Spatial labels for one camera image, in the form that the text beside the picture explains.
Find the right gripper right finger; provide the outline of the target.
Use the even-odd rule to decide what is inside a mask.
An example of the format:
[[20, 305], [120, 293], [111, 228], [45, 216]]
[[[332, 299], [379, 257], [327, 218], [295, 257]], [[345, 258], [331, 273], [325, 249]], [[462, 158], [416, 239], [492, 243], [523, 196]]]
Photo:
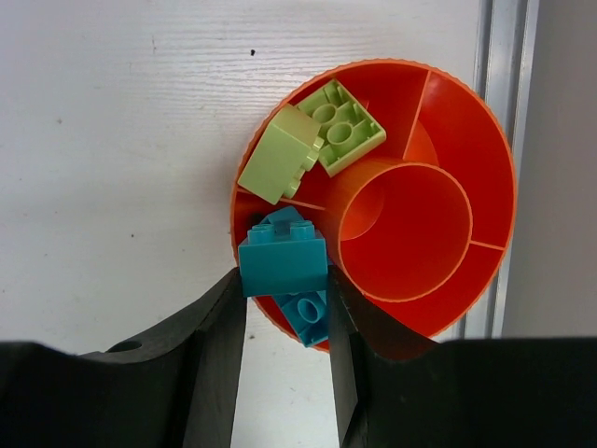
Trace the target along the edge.
[[343, 447], [592, 447], [596, 341], [436, 343], [328, 274], [329, 354]]

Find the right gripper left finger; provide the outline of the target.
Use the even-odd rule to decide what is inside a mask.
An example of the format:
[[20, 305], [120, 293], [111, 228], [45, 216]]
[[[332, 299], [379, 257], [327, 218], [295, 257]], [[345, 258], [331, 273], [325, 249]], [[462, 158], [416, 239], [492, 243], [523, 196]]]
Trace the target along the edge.
[[247, 303], [237, 270], [104, 352], [1, 345], [5, 447], [228, 447]]

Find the teal square lego brick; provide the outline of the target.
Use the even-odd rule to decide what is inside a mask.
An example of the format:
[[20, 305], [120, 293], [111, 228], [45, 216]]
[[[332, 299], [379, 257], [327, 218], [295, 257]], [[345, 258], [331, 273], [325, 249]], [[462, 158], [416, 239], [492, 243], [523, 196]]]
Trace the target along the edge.
[[291, 222], [302, 220], [303, 216], [294, 206], [290, 205], [267, 214], [260, 224], [271, 224], [274, 226], [274, 232], [277, 235], [282, 235], [290, 232]]

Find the orange divided round container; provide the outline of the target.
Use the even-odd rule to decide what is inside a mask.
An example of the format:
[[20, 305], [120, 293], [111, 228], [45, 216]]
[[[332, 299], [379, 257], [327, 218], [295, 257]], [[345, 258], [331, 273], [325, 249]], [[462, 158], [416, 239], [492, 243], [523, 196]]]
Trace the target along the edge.
[[[386, 141], [333, 177], [318, 158], [296, 195], [276, 204], [240, 187], [274, 115], [332, 79], [381, 124]], [[516, 209], [514, 163], [493, 113], [457, 78], [395, 59], [348, 63], [291, 92], [250, 142], [230, 203], [238, 265], [248, 231], [290, 205], [325, 239], [328, 273], [342, 270], [371, 303], [433, 337], [475, 304], [506, 254]], [[273, 297], [248, 298], [300, 341]]]

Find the light green lego brick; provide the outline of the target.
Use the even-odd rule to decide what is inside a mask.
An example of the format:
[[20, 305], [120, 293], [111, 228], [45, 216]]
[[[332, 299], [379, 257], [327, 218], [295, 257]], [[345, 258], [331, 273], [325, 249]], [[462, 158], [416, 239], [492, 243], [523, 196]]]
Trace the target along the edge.
[[386, 141], [386, 130], [341, 83], [332, 79], [296, 104], [320, 125], [319, 162], [329, 177]]

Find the pale green small lego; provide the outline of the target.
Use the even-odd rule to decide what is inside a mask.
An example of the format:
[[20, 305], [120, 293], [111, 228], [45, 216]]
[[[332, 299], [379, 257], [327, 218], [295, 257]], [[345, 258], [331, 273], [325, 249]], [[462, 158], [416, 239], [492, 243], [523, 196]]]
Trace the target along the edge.
[[259, 138], [238, 185], [270, 204], [293, 198], [318, 162], [324, 145], [320, 130], [318, 121], [296, 107], [282, 107]]

